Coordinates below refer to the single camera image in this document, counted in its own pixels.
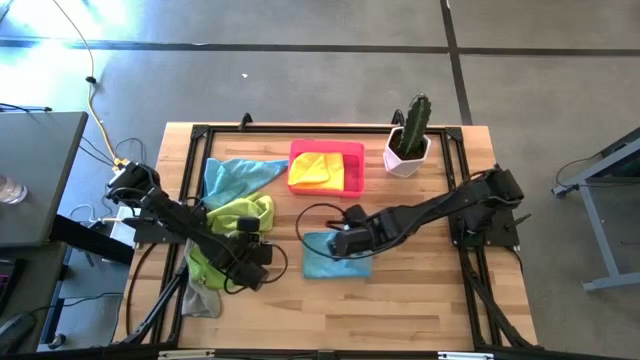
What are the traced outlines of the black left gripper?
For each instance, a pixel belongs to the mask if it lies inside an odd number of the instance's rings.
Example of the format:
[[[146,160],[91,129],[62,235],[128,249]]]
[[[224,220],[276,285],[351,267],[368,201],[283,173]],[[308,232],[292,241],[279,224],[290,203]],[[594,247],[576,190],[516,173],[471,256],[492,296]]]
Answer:
[[[273,250],[258,233],[236,233],[222,244],[213,266],[226,276],[225,292],[258,291],[267,282]]]

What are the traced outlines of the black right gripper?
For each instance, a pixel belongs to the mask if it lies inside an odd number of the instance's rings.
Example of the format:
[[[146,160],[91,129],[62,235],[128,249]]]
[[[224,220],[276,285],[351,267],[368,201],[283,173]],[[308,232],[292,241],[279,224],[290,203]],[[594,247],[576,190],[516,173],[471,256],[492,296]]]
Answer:
[[[367,216],[362,208],[350,208],[341,220],[328,220],[327,227],[337,231],[328,244],[334,257],[386,251],[404,241],[404,229],[391,209]]]

